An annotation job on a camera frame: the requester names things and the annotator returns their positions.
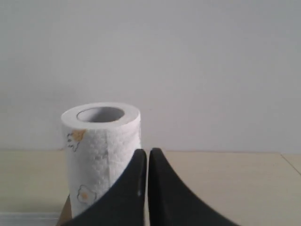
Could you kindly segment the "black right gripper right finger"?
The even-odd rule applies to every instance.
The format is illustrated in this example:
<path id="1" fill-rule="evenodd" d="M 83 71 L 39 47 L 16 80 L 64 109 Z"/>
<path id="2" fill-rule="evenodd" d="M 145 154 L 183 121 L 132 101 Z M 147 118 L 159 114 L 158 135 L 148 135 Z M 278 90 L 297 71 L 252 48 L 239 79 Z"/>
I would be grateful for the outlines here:
<path id="1" fill-rule="evenodd" d="M 151 226 L 236 226 L 196 196 L 160 148 L 149 156 L 148 206 Z"/>

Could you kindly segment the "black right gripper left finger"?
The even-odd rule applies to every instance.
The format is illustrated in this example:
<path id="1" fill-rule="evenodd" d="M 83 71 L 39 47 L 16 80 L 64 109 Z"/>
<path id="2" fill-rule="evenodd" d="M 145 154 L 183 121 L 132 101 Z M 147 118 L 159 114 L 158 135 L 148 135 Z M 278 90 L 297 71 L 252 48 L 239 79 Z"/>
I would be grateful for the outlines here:
<path id="1" fill-rule="evenodd" d="M 126 169 L 114 185 L 92 206 L 71 216 L 70 198 L 60 214 L 60 226 L 143 226 L 147 155 L 134 151 Z"/>

